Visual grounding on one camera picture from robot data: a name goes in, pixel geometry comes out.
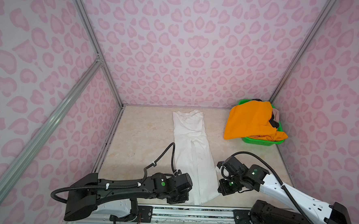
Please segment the white t-shirt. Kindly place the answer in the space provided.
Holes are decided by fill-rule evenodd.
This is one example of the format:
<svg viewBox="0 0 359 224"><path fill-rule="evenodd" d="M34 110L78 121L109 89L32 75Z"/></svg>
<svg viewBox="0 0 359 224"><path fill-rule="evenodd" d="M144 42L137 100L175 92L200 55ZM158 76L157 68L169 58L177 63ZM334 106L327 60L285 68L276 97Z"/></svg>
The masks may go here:
<svg viewBox="0 0 359 224"><path fill-rule="evenodd" d="M173 112L173 136L176 145L176 168L188 173L193 186L187 204L199 206L216 198L219 193L217 171L206 134L204 114Z"/></svg>

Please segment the orange garment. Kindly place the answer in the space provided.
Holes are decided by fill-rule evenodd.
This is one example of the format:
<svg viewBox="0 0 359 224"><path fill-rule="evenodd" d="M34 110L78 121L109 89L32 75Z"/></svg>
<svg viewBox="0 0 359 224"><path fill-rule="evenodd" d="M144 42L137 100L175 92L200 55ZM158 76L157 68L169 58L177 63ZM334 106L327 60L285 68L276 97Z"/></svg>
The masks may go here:
<svg viewBox="0 0 359 224"><path fill-rule="evenodd" d="M279 142L286 140L288 135L278 131L273 120L273 110L270 102L249 101L233 107L225 126L225 140L250 138L255 140Z"/></svg>

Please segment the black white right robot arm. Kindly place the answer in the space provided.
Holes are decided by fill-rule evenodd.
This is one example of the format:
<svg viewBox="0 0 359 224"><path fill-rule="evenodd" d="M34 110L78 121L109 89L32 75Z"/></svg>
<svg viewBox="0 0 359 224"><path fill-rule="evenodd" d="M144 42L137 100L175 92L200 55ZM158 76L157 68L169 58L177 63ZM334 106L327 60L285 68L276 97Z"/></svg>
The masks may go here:
<svg viewBox="0 0 359 224"><path fill-rule="evenodd" d="M217 167L222 174L218 192L223 196L256 191L288 207L281 209L256 200L246 217L237 216L236 224L352 224L345 206L328 204L289 186L267 163L247 167L233 155L218 162Z"/></svg>

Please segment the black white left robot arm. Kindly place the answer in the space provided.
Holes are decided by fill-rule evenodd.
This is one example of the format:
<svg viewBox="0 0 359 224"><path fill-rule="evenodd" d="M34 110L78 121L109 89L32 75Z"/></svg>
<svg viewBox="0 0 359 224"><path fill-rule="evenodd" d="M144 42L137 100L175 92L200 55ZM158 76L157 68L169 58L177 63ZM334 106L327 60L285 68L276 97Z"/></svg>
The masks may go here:
<svg viewBox="0 0 359 224"><path fill-rule="evenodd" d="M123 199L165 199L168 204L189 200L193 183L189 174L170 176L155 173L144 181L99 179L91 173L72 184L68 190L65 221L87 218L99 205Z"/></svg>

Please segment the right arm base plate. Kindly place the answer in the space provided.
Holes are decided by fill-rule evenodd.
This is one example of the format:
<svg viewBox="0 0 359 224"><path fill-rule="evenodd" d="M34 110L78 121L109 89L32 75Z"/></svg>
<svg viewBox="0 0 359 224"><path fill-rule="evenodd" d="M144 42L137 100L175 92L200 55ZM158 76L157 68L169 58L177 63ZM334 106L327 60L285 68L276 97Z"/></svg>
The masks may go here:
<svg viewBox="0 0 359 224"><path fill-rule="evenodd" d="M235 224L252 224L249 216L249 210L233 210Z"/></svg>

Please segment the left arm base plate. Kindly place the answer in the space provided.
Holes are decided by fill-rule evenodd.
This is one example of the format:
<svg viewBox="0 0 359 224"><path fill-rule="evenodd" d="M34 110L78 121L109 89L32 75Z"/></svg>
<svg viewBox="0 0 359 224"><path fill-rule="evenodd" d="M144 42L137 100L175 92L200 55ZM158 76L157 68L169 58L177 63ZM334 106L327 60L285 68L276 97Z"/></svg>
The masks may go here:
<svg viewBox="0 0 359 224"><path fill-rule="evenodd" d="M140 221L142 223L150 223L152 219L152 206L139 206L137 203L132 202L131 211L125 217L116 217L110 215L110 221L121 221L121 222L136 222Z"/></svg>

